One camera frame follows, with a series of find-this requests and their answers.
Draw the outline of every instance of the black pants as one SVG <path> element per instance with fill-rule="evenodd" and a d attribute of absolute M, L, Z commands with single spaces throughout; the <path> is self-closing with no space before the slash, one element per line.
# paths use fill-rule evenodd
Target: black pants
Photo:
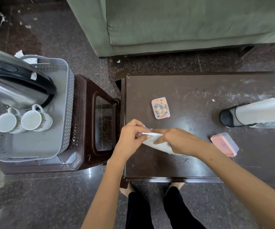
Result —
<path fill-rule="evenodd" d="M 205 229 L 205 227 L 193 217 L 185 206 L 178 188 L 169 188 L 164 197 L 163 203 L 173 229 Z M 143 196 L 137 192 L 130 193 L 128 197 L 126 229 L 133 228 L 153 229 L 150 205 Z"/>

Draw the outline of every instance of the sofa cushion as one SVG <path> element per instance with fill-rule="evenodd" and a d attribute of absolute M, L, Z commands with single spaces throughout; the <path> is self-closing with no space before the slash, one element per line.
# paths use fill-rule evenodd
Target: sofa cushion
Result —
<path fill-rule="evenodd" d="M 275 33 L 275 0 L 106 0 L 111 45 Z"/>

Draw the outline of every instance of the person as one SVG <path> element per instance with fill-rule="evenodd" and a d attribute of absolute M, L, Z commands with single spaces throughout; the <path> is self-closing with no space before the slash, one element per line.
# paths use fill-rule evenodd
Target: person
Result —
<path fill-rule="evenodd" d="M 238 199 L 267 229 L 275 229 L 275 190 L 233 162 L 212 143 L 179 128 L 152 129 L 133 119 L 121 130 L 120 138 L 89 208 L 82 229 L 114 228 L 120 180 L 126 161 L 147 139 L 136 137 L 138 132 L 163 134 L 155 143 L 168 142 L 174 153 L 193 156 L 203 161 L 227 185 Z M 179 189 L 183 183 L 172 183 L 163 203 L 173 229 L 204 228 L 185 206 Z M 120 191 L 128 197 L 126 229 L 153 228 L 149 203 L 134 192 L 129 184 Z"/>

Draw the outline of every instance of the green sofa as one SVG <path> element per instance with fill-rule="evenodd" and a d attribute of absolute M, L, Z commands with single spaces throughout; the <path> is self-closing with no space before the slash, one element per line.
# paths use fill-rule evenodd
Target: green sofa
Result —
<path fill-rule="evenodd" d="M 99 57 L 275 42 L 275 0 L 67 0 Z"/>

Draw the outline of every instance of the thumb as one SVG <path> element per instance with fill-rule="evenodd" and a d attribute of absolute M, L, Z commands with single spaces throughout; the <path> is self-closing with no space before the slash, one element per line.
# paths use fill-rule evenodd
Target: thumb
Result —
<path fill-rule="evenodd" d="M 147 135 L 142 135 L 139 138 L 135 139 L 138 146 L 140 146 L 146 140 L 147 140 Z"/>
<path fill-rule="evenodd" d="M 153 142 L 155 145 L 157 144 L 162 144 L 163 142 L 165 142 L 165 138 L 164 135 L 160 136 L 155 142 Z"/>

